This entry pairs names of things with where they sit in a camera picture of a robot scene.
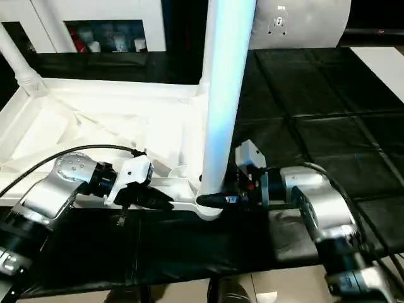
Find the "black tablecloth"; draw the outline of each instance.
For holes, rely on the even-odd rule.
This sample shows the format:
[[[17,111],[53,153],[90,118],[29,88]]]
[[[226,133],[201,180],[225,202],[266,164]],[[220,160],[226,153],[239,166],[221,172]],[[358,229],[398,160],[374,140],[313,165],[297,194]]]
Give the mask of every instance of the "black tablecloth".
[[[28,60],[44,77],[197,84],[202,57],[48,54]],[[9,80],[4,104],[16,85],[12,73],[3,79]],[[247,57],[233,146],[251,139],[270,166],[320,164],[361,203],[395,252],[404,251],[403,129],[404,104],[349,49],[258,50]],[[188,212],[133,211],[123,228],[116,219],[112,210],[73,210],[47,244],[25,295],[317,262],[297,210],[225,213],[214,222]]]

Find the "cable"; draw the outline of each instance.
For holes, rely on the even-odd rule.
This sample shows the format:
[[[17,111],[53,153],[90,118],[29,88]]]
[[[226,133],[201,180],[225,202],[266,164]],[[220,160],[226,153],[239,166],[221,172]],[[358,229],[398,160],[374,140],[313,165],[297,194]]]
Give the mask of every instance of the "cable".
[[[0,192],[0,198],[4,196],[5,193],[7,193],[11,188],[16,186],[21,180],[23,180],[27,175],[31,174],[34,170],[38,169],[39,167],[43,166],[43,164],[52,161],[53,159],[56,159],[59,156],[65,155],[67,153],[71,152],[77,152],[78,150],[89,150],[93,148],[109,148],[113,150],[124,150],[129,153],[132,153],[132,155],[137,155],[141,153],[138,150],[135,150],[134,148],[126,147],[126,146],[120,146],[120,145],[110,145],[110,144],[94,144],[94,145],[81,145],[73,148],[69,148],[67,150],[60,151],[59,153],[55,153],[54,155],[47,157],[46,159],[43,159],[41,162],[38,164],[35,164],[33,167],[28,169],[26,172],[24,172],[21,176],[16,178],[13,182],[8,184],[1,192]]]
[[[308,167],[310,169],[314,169],[315,171],[319,172],[320,174],[325,175],[328,180],[334,185],[335,189],[340,192],[340,194],[343,196],[344,200],[347,202],[348,207],[350,208],[352,212],[352,216],[357,221],[358,229],[359,229],[359,234],[361,236],[361,239],[363,240],[363,243],[366,243],[366,232],[365,228],[360,220],[359,215],[365,220],[365,222],[368,224],[368,226],[371,228],[372,232],[380,242],[380,244],[383,246],[384,251],[386,254],[390,257],[392,260],[394,266],[396,267],[401,279],[404,281],[404,269],[401,266],[400,262],[398,261],[397,257],[394,255],[394,253],[391,252],[390,248],[388,247],[387,242],[385,241],[383,235],[380,233],[380,231],[377,229],[375,224],[372,222],[372,220],[369,218],[369,216],[366,214],[366,212],[363,210],[363,208],[358,204],[354,203],[348,196],[347,192],[344,190],[344,188],[338,183],[334,177],[332,177],[327,171],[325,171],[322,167],[313,164],[313,163],[303,163],[304,167]]]
[[[380,259],[380,257],[376,254],[375,251],[372,252],[372,255],[380,268],[387,274],[389,279],[394,283],[395,287],[400,291],[402,295],[404,295],[404,287],[396,277],[396,275],[387,267],[387,265]]]

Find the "white cabinet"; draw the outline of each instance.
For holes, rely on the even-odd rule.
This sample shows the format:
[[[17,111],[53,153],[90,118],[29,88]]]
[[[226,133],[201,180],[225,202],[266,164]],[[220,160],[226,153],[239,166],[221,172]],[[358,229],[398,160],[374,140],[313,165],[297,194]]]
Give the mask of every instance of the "white cabinet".
[[[37,52],[56,51],[29,0],[0,0],[0,22],[20,22]]]
[[[73,52],[65,21],[142,20],[149,51],[165,51],[160,0],[31,0],[57,52]]]
[[[37,52],[76,52],[65,21],[141,20],[149,51],[165,51],[161,0],[0,0],[0,21],[19,21]]]

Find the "white pipe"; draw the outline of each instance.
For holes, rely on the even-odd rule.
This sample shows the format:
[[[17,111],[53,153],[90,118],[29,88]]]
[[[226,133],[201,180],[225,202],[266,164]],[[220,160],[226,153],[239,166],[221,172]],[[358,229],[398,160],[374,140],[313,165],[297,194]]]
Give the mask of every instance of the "white pipe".
[[[255,5],[256,0],[217,2],[205,153],[198,194],[222,190]]]
[[[43,95],[46,91],[41,77],[29,66],[13,39],[0,22],[0,52],[14,70],[15,78],[29,95]]]
[[[13,39],[0,23],[0,51],[6,58],[8,64],[13,68],[15,75],[29,73],[32,68],[21,54],[20,50],[15,45]]]
[[[200,91],[206,90],[210,85],[210,77],[212,71],[213,43],[215,38],[217,2],[218,0],[209,0],[208,3],[208,17],[206,19],[206,32],[205,32],[205,48],[203,51],[203,69],[202,69],[201,81],[199,82]]]

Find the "robotic arm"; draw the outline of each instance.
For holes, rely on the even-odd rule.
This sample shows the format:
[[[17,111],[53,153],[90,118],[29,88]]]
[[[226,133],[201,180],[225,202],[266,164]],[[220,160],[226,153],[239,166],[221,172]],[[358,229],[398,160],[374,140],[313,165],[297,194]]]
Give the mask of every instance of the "robotic arm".
[[[235,154],[239,168],[233,177],[236,190],[200,196],[199,204],[260,211],[268,210],[271,200],[283,200],[299,208],[333,296],[353,302],[396,302],[381,269],[366,258],[357,222],[345,198],[321,167],[307,164],[266,169],[265,157],[249,140]]]
[[[50,174],[34,184],[0,222],[0,302],[15,302],[27,270],[47,239],[73,207],[77,194],[94,194],[106,205],[127,210],[131,204],[171,210],[170,197],[149,187],[153,165],[146,153],[116,172],[109,163],[98,163],[73,152],[56,159]],[[123,225],[124,217],[119,221]]]

